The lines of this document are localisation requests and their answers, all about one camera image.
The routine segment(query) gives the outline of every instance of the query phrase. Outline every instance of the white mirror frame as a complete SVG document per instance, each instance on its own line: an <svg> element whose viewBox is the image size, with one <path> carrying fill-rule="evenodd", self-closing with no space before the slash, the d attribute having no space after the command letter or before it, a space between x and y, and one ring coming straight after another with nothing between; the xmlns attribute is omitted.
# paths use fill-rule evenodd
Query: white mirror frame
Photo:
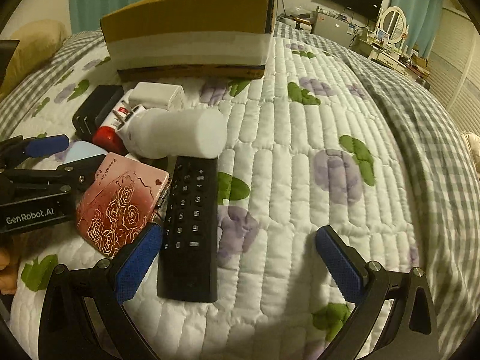
<svg viewBox="0 0 480 360"><path fill-rule="evenodd" d="M402 11L402 8L400 7L389 7L387 10L385 10L383 13L382 13L382 17L380 18L380 29L383 30L383 24L385 22L385 18L387 17L387 15L390 13L390 12L397 12L400 17L402 17L403 19L403 29L402 29L402 34L404 34L407 30L407 19L405 18L405 14L403 13ZM388 43L398 43L402 40L402 37L401 35L397 38L394 38L394 39L389 39L388 40Z"/></svg>

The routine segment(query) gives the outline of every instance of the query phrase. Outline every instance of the hand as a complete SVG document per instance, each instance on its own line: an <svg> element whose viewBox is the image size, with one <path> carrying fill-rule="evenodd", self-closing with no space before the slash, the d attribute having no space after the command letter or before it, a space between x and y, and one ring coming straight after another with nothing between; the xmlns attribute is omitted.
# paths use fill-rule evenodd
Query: hand
<svg viewBox="0 0 480 360"><path fill-rule="evenodd" d="M0 237L0 292L13 295L17 290L18 243L11 237Z"/></svg>

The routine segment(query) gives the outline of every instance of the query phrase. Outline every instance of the gray and white checkered fabric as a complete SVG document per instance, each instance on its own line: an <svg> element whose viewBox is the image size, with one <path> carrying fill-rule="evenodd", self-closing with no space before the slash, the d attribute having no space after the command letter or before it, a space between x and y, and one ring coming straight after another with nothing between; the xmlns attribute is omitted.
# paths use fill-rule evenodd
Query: gray and white checkered fabric
<svg viewBox="0 0 480 360"><path fill-rule="evenodd" d="M10 137L25 115L44 93L88 51L104 42L102 31L84 31L71 36L53 58L27 76L0 103L0 140Z"/></svg>
<svg viewBox="0 0 480 360"><path fill-rule="evenodd" d="M441 104L420 85L320 36L277 23L274 36L321 48L344 61L382 112L406 164L417 229L448 358L480 309L480 183L470 155Z"/></svg>

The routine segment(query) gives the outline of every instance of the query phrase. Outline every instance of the louvered closet door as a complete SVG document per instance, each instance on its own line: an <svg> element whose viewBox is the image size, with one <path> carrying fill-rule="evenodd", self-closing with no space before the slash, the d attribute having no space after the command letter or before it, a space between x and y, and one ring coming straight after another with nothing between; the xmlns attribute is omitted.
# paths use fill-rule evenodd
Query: louvered closet door
<svg viewBox="0 0 480 360"><path fill-rule="evenodd" d="M480 96L478 89L475 91L480 87L480 49L475 47L478 38L470 20L443 9L429 56L428 81L430 92L458 128L480 135Z"/></svg>

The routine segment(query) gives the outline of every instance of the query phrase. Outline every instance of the blue gripper pad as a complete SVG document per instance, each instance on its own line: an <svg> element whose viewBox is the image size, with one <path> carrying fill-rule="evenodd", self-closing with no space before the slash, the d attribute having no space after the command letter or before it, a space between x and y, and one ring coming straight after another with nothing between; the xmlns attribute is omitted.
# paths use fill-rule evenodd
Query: blue gripper pad
<svg viewBox="0 0 480 360"><path fill-rule="evenodd" d="M357 251L347 247L330 226L322 226L317 230L315 246L345 300L359 304L364 294L364 278L347 254L352 249L360 257Z"/></svg>
<svg viewBox="0 0 480 360"><path fill-rule="evenodd" d="M68 145L69 139L66 135L37 138L31 140L27 144L25 147L25 154L33 158L50 156L67 150Z"/></svg>
<svg viewBox="0 0 480 360"><path fill-rule="evenodd" d="M162 246L162 229L156 223L148 223L142 231L147 234L135 245L135 248L115 276L115 295L119 304L130 300L145 277Z"/></svg>

